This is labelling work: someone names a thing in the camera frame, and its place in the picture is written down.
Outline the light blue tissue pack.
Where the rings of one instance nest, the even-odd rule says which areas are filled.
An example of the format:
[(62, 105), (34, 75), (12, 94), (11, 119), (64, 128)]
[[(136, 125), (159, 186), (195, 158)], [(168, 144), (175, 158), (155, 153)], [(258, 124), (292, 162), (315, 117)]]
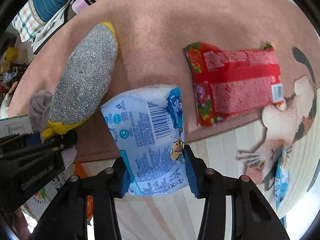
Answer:
[(129, 173), (130, 194), (154, 197), (188, 185), (179, 87), (129, 90), (100, 109)]

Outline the orange panda snack bag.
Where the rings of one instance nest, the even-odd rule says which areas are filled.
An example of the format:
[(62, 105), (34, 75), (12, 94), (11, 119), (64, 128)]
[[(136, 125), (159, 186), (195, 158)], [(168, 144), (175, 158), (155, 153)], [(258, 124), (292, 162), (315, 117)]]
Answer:
[[(75, 162), (75, 171), (74, 174), (79, 176), (80, 179), (88, 178), (88, 174), (85, 171), (84, 167), (80, 162)], [(87, 194), (87, 188), (85, 188), (86, 193), (86, 223), (87, 225), (91, 225), (91, 220), (93, 218), (93, 196)]]

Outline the red snack package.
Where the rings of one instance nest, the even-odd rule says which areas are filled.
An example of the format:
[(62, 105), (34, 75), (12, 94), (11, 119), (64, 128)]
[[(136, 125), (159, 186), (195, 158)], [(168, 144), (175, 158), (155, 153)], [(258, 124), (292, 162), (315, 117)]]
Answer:
[(284, 101), (278, 58), (268, 42), (256, 50), (221, 50), (195, 42), (184, 53), (202, 127)]

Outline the lilac cloth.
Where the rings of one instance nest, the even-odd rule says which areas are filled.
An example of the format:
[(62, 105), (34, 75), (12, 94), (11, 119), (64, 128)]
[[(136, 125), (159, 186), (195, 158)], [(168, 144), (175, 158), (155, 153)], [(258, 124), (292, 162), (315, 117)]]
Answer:
[(49, 109), (53, 94), (41, 90), (33, 95), (29, 103), (29, 120), (33, 128), (43, 132), (48, 128)]

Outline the plaid blue folded quilt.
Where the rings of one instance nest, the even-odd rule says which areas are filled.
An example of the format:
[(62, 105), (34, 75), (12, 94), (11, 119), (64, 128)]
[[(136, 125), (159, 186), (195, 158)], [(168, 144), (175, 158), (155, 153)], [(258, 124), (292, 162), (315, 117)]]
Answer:
[(38, 39), (60, 19), (70, 0), (29, 0), (12, 20), (22, 42)]

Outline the silver yellow scrubber sponge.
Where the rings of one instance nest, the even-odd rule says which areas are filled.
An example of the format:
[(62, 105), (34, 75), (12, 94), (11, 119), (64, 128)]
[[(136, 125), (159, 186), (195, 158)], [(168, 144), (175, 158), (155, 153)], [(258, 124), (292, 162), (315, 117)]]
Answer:
[(43, 139), (66, 134), (93, 115), (108, 90), (117, 56), (113, 25), (97, 24), (68, 58), (49, 103)]

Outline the slim blue snack packet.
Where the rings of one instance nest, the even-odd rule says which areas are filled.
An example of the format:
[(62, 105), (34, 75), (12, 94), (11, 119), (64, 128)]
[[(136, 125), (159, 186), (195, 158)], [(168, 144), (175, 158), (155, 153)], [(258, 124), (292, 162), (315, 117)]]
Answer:
[(279, 209), (284, 200), (290, 183), (289, 154), (290, 149), (283, 145), (280, 148), (280, 157), (276, 161), (276, 176), (274, 178), (276, 209)]

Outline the brown cardboard box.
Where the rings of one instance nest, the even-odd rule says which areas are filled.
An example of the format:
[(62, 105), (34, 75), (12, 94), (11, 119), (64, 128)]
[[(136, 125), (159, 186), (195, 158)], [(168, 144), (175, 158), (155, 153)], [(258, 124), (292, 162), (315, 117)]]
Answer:
[(11, 135), (31, 134), (33, 132), (29, 116), (22, 115), (13, 118), (2, 119), (0, 121), (0, 137)]

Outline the white folding bed table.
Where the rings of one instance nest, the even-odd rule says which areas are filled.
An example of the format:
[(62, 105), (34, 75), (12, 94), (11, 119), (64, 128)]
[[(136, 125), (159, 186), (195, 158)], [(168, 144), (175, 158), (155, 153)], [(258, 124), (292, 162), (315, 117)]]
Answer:
[(31, 48), (34, 55), (37, 55), (41, 48), (51, 39), (51, 37), (60, 30), (75, 13), (71, 9), (71, 1), (66, 3), (54, 17), (46, 23), (46, 25), (36, 33), (32, 42)]

